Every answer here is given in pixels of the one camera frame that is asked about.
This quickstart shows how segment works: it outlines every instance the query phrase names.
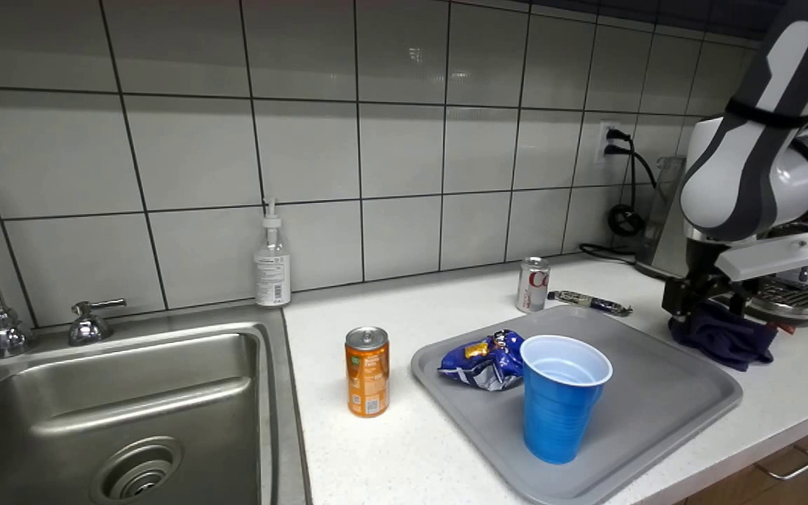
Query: gray tray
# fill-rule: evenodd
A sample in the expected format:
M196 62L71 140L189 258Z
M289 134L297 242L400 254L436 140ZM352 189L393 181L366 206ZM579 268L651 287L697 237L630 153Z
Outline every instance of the gray tray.
M613 360L616 377L572 463L551 467L527 451L522 388L482 394L439 377L450 348L501 329L522 336L569 334ZM428 345L409 372L516 495L554 505L603 503L742 401L742 386L704 356L572 307Z

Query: countertop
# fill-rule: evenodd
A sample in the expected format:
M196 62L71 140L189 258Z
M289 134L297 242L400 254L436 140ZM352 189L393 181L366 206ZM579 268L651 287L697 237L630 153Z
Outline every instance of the countertop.
M617 262L561 258L551 289L630 304L624 324L669 336L663 283ZM519 317L516 264L297 294L286 310L311 495L338 503L522 503L409 377L419 348ZM391 409L345 408L345 334L391 334ZM677 503L808 436L808 329L781 334L774 362L732 377L742 404L609 503Z

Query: soda can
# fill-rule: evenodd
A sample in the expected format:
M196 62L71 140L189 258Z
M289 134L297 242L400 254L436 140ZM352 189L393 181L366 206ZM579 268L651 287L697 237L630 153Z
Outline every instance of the soda can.
M548 300L551 268L541 257L527 257L519 268L516 310L541 311Z
M387 409L391 342L384 329L359 327L345 336L348 409L363 419Z

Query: blue plastic cup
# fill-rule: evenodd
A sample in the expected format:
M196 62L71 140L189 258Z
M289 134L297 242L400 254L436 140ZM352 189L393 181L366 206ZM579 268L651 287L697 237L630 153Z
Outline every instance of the blue plastic cup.
M537 334L522 342L524 447L548 463L569 463L579 456L592 409L613 377L609 360L572 336Z

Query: stainless steel sink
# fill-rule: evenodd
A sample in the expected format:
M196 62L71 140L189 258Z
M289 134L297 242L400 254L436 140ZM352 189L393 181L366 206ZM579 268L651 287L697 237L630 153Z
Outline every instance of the stainless steel sink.
M310 478L280 311L118 320L0 360L0 505L297 505Z

